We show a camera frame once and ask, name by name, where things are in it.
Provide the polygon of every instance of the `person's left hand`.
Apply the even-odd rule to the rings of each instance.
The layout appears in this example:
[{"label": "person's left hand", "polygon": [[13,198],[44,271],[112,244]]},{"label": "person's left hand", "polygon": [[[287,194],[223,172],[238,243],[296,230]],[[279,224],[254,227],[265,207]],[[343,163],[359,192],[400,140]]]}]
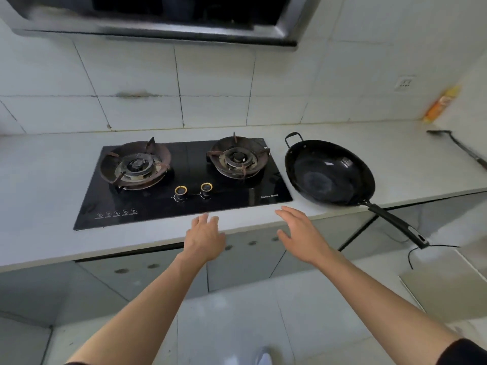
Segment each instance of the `person's left hand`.
[{"label": "person's left hand", "polygon": [[218,217],[208,222],[208,214],[197,216],[186,232],[184,252],[203,259],[204,263],[214,260],[225,248],[225,233],[218,233]]}]

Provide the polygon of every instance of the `gas stove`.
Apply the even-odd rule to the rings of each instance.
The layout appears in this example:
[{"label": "gas stove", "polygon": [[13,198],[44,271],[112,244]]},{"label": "gas stove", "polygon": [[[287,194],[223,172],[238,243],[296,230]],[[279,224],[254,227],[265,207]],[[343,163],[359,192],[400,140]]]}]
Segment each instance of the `gas stove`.
[{"label": "gas stove", "polygon": [[264,139],[105,146],[75,230],[292,201]]}]

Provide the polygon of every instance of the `electrical outlet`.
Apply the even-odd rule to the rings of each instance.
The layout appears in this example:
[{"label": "electrical outlet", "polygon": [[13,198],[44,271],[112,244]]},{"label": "electrical outlet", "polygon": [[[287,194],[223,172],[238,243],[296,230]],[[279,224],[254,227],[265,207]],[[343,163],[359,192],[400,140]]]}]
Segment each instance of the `electrical outlet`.
[{"label": "electrical outlet", "polygon": [[412,82],[416,77],[414,75],[403,75],[399,77],[396,85],[394,86],[394,91],[405,92],[411,88]]}]

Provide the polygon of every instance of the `black cooking utensil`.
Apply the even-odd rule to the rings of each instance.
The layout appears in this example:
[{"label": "black cooking utensil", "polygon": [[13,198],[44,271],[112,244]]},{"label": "black cooking utensil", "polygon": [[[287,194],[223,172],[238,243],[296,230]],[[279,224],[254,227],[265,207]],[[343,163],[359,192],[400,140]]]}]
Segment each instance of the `black cooking utensil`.
[{"label": "black cooking utensil", "polygon": [[462,150],[464,150],[466,153],[470,155],[473,159],[475,159],[476,162],[478,162],[485,170],[487,170],[487,161],[482,159],[477,153],[475,153],[472,149],[468,148],[466,145],[464,145],[462,142],[457,140],[453,134],[451,133],[451,130],[427,130],[426,131],[429,134],[433,135],[440,135],[443,133],[446,133],[447,135],[450,136],[451,140],[455,142],[455,144],[460,147]]},{"label": "black cooking utensil", "polygon": [[[289,146],[287,139],[299,136],[301,142]],[[365,205],[404,233],[420,249],[429,242],[404,220],[370,202],[375,180],[368,166],[355,154],[323,140],[303,140],[290,133],[284,139],[289,150],[285,157],[287,176],[302,196],[313,202],[341,206]]]}]

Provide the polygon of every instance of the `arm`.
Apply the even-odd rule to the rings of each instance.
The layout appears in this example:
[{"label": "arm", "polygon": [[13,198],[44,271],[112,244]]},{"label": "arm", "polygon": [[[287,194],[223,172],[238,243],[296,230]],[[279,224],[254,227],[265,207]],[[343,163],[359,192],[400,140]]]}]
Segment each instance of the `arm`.
[{"label": "arm", "polygon": [[276,214],[291,231],[291,237],[277,232],[286,249],[334,284],[397,365],[436,364],[460,339],[333,250],[304,213],[283,206]]},{"label": "arm", "polygon": [[225,247],[218,218],[192,221],[184,250],[134,300],[97,331],[69,362],[89,365],[151,365],[194,277]]}]

